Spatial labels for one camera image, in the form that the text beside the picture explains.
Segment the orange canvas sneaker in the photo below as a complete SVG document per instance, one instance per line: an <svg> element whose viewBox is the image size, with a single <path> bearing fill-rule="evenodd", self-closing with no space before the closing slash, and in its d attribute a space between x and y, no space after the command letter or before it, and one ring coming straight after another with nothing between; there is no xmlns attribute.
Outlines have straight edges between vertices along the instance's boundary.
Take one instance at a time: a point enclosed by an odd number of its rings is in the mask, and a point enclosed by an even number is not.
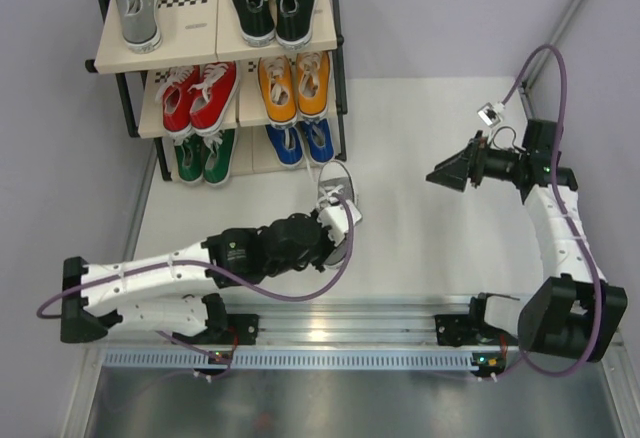
<svg viewBox="0 0 640 438"><path fill-rule="evenodd" d="M305 120L322 119L328 109L331 58L327 51L300 53L296 57L298 111Z"/></svg>
<svg viewBox="0 0 640 438"><path fill-rule="evenodd" d="M257 68L258 86L269 124L276 129L295 125L298 119L293 77L286 56L261 58Z"/></svg>

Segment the grey canvas sneaker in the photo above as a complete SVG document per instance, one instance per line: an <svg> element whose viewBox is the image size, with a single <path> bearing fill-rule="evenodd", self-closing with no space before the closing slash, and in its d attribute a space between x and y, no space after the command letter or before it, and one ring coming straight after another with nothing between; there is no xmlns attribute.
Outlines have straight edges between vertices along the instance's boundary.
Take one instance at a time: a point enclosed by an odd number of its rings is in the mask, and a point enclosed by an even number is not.
<svg viewBox="0 0 640 438"><path fill-rule="evenodd" d="M132 52L147 54L161 45L159 3L160 0L116 0L121 34Z"/></svg>
<svg viewBox="0 0 640 438"><path fill-rule="evenodd" d="M330 205L341 204L351 200L357 207L358 197L352 176L345 165L340 161L331 161L322 166L318 177L318 198L316 211L319 213ZM338 246L330 240L333 250L324 262L328 268L337 268L343 262L347 252L347 237Z"/></svg>

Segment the green canvas sneaker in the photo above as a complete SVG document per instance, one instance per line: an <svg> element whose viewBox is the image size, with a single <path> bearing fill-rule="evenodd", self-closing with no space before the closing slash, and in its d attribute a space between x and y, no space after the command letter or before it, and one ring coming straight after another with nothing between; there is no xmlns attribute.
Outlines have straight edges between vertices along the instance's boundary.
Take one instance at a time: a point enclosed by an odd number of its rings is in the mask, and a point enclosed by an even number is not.
<svg viewBox="0 0 640 438"><path fill-rule="evenodd" d="M202 180L202 139L191 135L174 142L174 153L179 179L187 185L195 185Z"/></svg>
<svg viewBox="0 0 640 438"><path fill-rule="evenodd" d="M214 187L222 186L230 176L236 146L236 130L220 131L204 139L204 181Z"/></svg>

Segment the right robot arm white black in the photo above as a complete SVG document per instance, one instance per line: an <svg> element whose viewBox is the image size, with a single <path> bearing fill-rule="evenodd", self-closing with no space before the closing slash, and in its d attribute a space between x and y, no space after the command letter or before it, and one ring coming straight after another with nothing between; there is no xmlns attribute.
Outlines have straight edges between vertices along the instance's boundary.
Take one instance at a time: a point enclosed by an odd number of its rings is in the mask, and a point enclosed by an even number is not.
<svg viewBox="0 0 640 438"><path fill-rule="evenodd" d="M476 133L466 147L437 164L427 181L456 191L491 178L512 183L534 226L544 282L529 299L491 293L472 299L467 330L487 344L503 331L526 352L598 362L626 311L621 287L589 266L587 240L578 213L578 184L570 168L559 166L557 125L528 121L520 147L495 149Z"/></svg>

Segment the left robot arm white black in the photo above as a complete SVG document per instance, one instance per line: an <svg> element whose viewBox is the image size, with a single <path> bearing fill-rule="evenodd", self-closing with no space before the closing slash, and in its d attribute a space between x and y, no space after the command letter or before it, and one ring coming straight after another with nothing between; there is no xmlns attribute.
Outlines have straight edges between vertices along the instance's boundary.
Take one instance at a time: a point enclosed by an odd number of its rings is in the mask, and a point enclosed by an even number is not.
<svg viewBox="0 0 640 438"><path fill-rule="evenodd" d="M225 340L232 325L221 290L324 268L346 238L327 216L295 213L259 228L231 228L186 248L133 263L63 267L60 339L163 331L189 344Z"/></svg>

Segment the red canvas sneaker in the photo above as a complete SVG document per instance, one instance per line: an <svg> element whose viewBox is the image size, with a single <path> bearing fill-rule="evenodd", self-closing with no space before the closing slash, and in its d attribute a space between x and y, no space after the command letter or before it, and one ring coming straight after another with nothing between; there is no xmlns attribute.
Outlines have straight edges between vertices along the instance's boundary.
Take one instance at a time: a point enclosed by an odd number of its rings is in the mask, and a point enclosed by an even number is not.
<svg viewBox="0 0 640 438"><path fill-rule="evenodd" d="M196 85L199 79L199 65L173 67L169 69L166 80L156 93L155 101L162 108L163 127L174 141L183 141L192 133L192 86Z"/></svg>
<svg viewBox="0 0 640 438"><path fill-rule="evenodd" d="M194 132L201 137L217 133L240 81L235 61L208 63L201 67L200 79L192 85L189 111Z"/></svg>

